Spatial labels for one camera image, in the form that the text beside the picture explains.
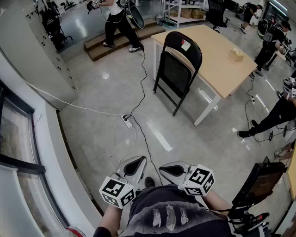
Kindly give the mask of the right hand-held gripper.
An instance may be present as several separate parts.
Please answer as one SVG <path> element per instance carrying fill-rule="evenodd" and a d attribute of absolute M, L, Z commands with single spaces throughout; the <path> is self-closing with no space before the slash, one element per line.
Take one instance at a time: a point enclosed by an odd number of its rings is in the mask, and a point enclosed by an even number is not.
<path fill-rule="evenodd" d="M 191 165 L 184 161 L 175 161 L 162 165 L 160 174 L 170 183 L 189 196 L 206 196 L 215 183 L 214 172 L 201 165 Z"/>

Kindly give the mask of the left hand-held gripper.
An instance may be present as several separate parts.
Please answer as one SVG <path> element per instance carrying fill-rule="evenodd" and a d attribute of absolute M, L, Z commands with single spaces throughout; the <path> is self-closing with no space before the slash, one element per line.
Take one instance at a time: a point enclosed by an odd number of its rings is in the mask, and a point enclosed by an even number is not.
<path fill-rule="evenodd" d="M 136 198 L 139 182 L 147 165 L 145 156 L 135 156 L 121 162 L 110 176 L 107 176 L 99 189 L 103 200 L 123 209 Z"/>

